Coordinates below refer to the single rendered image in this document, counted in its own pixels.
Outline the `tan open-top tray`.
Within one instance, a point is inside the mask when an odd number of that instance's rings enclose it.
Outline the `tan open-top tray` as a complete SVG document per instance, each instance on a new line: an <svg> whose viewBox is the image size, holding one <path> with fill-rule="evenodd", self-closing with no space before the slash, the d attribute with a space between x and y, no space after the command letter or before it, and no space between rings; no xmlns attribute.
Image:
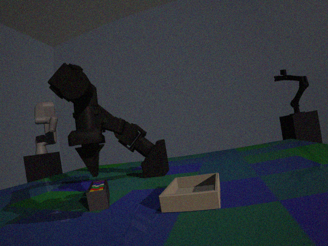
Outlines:
<svg viewBox="0 0 328 246"><path fill-rule="evenodd" d="M219 173L176 177L158 197L162 213L219 209Z"/></svg>

